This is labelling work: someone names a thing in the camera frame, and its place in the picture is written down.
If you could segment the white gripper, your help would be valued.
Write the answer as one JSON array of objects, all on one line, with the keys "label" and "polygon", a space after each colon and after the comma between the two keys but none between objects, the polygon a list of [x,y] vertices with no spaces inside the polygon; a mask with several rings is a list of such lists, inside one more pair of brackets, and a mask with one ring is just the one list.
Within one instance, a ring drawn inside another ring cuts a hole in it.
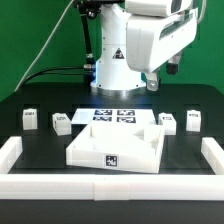
[{"label": "white gripper", "polygon": [[166,18],[130,17],[126,29],[127,64],[134,71],[147,73],[149,91],[158,90],[158,76],[151,72],[166,61],[169,75],[178,72],[181,56],[176,54],[194,40],[196,30],[196,9]]}]

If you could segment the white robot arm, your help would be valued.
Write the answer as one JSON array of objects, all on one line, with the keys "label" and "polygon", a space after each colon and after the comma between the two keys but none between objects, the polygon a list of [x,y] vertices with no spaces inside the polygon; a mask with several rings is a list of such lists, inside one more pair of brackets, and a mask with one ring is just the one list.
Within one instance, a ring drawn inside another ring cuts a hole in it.
[{"label": "white robot arm", "polygon": [[207,0],[124,0],[101,3],[102,53],[91,90],[127,97],[159,87],[158,70],[178,72],[183,49],[196,36]]}]

